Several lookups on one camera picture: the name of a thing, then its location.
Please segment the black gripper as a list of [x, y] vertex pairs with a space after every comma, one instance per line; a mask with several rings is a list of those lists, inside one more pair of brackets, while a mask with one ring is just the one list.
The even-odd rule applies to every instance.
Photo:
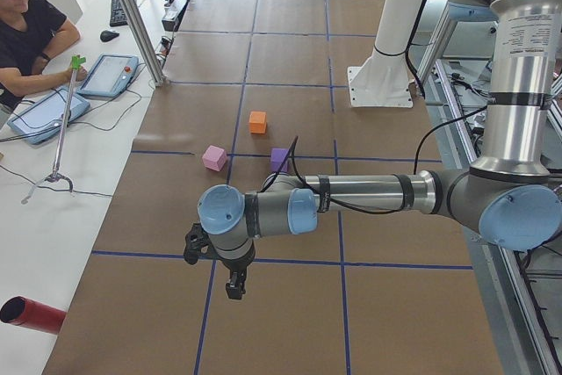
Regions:
[[229, 270], [229, 279], [226, 282], [225, 289], [230, 299], [242, 300], [243, 295], [246, 293], [245, 283], [248, 267], [252, 264], [255, 257], [256, 251], [254, 249], [249, 249], [238, 257], [220, 256], [221, 262]]

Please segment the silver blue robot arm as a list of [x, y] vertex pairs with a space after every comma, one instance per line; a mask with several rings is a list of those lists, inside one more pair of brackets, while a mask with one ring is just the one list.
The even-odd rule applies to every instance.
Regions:
[[460, 21], [494, 20], [491, 84], [481, 155], [467, 169], [409, 175], [306, 176], [277, 171], [260, 191], [222, 184], [205, 191], [185, 238], [184, 260], [217, 259], [227, 295], [240, 299], [257, 238], [304, 234], [331, 209], [373, 215], [416, 210], [459, 222], [485, 241], [525, 251], [561, 226], [561, 202], [541, 163], [561, 34], [561, 0], [449, 0]]

